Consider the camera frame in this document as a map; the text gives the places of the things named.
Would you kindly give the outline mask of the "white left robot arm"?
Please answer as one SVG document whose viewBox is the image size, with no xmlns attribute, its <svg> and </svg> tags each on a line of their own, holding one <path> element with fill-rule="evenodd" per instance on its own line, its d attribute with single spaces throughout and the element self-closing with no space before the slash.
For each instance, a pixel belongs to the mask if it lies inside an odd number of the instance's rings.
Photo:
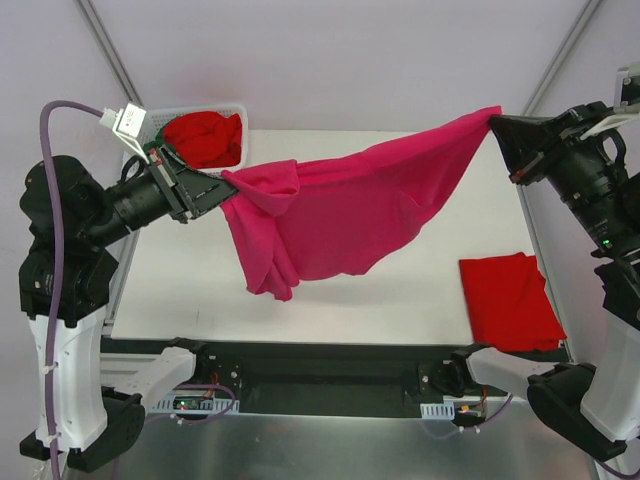
<svg viewBox="0 0 640 480">
<path fill-rule="evenodd" d="M 24 456 L 53 462 L 65 454 L 69 468 L 91 473 L 134 445 L 149 411 L 171 390 L 209 387 L 206 346 L 184 338 L 169 341 L 130 379 L 101 383 L 102 328 L 119 266 L 109 247 L 162 217 L 195 220 L 235 194 L 221 177 L 188 167 L 164 147 L 130 158 L 107 188 L 71 156 L 29 171 L 19 204 L 33 242 L 19 293 L 41 368 L 41 412 L 20 444 Z"/>
</svg>

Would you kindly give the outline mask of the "white perforated plastic basket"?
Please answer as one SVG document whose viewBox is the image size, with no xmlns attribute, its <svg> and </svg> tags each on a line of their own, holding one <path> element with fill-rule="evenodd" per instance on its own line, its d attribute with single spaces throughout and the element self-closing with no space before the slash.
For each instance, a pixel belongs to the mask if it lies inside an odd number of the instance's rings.
<svg viewBox="0 0 640 480">
<path fill-rule="evenodd" d="M 148 110 L 135 139 L 143 149 L 168 147 L 201 173 L 235 171 L 247 163 L 248 114 L 240 104 Z"/>
</svg>

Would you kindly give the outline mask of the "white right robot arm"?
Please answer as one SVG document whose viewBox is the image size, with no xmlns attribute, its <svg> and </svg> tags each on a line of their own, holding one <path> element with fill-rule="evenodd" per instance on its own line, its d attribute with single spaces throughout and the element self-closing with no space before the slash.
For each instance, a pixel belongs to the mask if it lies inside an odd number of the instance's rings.
<svg viewBox="0 0 640 480">
<path fill-rule="evenodd" d="M 626 170 L 618 132 L 638 116 L 638 107 L 593 102 L 555 118 L 489 120 L 511 182 L 548 181 L 603 261 L 594 270 L 610 315 L 600 364 L 558 364 L 530 376 L 526 392 L 546 426 L 600 462 L 639 436 L 639 178 Z"/>
</svg>

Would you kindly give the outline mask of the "pink t shirt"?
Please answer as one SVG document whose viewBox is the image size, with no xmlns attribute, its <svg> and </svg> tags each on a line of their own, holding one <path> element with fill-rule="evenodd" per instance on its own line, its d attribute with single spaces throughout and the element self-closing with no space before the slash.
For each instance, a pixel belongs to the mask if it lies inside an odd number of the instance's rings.
<svg viewBox="0 0 640 480">
<path fill-rule="evenodd" d="M 289 301 L 302 281 L 366 274 L 443 208 L 499 106 L 341 158 L 222 174 L 222 205 L 246 288 Z"/>
</svg>

